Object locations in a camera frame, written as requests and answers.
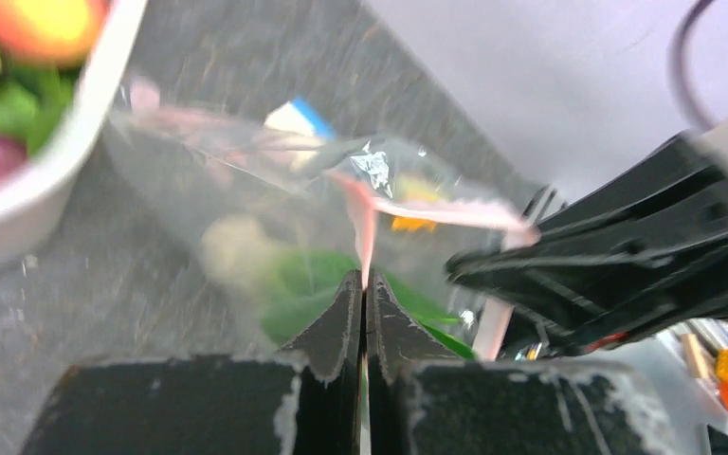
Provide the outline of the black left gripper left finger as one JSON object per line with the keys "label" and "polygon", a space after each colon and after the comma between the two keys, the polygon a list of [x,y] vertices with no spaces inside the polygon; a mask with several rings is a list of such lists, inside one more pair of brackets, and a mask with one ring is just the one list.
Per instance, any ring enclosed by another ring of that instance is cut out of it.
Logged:
{"label": "black left gripper left finger", "polygon": [[327,309],[272,355],[107,358],[71,366],[26,454],[356,454],[363,292],[348,272]]}

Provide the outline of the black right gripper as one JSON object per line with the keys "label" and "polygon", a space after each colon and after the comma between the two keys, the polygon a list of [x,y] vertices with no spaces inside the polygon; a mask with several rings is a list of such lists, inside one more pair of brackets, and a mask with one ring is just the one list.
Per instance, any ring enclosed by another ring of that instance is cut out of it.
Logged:
{"label": "black right gripper", "polygon": [[[612,350],[697,318],[728,320],[728,171],[684,134],[656,152],[680,164],[666,207],[644,219],[505,252],[451,258],[449,279],[501,289],[514,307],[501,353]],[[631,276],[615,276],[626,272]]]}

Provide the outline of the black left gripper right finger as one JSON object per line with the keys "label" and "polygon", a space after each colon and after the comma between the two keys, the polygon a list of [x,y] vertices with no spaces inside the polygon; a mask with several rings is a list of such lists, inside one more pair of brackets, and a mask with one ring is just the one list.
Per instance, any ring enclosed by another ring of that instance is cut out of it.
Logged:
{"label": "black left gripper right finger", "polygon": [[602,361],[468,360],[398,302],[382,274],[367,289],[375,454],[678,454],[653,388]]}

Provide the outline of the green leafy bok choy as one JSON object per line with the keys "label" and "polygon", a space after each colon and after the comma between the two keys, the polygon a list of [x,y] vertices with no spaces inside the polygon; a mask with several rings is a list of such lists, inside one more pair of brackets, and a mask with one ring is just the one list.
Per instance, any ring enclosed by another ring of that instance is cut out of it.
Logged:
{"label": "green leafy bok choy", "polygon": [[206,274],[245,293],[250,312],[277,345],[316,320],[347,272],[358,268],[348,254],[273,238],[258,219],[244,215],[214,222],[201,245]]}

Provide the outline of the clear zip top bag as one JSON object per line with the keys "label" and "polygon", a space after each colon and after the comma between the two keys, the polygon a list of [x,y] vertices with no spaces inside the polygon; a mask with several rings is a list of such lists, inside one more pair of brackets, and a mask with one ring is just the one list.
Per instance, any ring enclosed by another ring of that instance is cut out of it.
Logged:
{"label": "clear zip top bag", "polygon": [[304,136],[174,105],[139,76],[120,85],[107,132],[122,176],[260,337],[246,294],[205,272],[202,236],[229,216],[254,217],[288,244],[356,258],[361,277],[385,274],[444,344],[481,360],[498,355],[511,307],[450,284],[444,266],[470,248],[528,245],[535,231],[496,189],[424,146],[393,136]]}

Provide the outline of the white and blue block stack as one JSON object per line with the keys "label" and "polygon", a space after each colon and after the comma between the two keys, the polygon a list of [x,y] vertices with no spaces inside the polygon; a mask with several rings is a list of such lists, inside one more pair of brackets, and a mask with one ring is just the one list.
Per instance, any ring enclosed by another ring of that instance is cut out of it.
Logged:
{"label": "white and blue block stack", "polygon": [[334,138],[331,124],[304,98],[294,98],[273,110],[264,120],[264,126],[308,137]]}

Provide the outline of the white plastic basket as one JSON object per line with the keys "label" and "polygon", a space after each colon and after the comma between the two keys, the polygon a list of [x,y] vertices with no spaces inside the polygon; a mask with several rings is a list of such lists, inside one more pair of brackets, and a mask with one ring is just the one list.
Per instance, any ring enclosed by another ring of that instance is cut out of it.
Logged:
{"label": "white plastic basket", "polygon": [[144,0],[112,2],[72,106],[38,157],[0,184],[0,268],[37,250],[60,224],[114,102],[146,7]]}

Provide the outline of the green lettuce leaf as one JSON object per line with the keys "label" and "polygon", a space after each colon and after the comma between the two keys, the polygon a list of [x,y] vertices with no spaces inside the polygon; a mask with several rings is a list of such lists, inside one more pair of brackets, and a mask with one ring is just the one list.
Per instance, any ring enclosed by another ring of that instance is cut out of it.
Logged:
{"label": "green lettuce leaf", "polygon": [[80,71],[10,62],[1,78],[0,136],[36,155],[72,103]]}

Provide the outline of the yellow pink peach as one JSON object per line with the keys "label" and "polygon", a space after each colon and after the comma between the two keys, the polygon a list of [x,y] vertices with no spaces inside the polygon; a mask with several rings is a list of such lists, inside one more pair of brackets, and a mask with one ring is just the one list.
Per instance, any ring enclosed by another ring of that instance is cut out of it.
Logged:
{"label": "yellow pink peach", "polygon": [[0,47],[26,63],[78,66],[108,12],[106,1],[0,0]]}

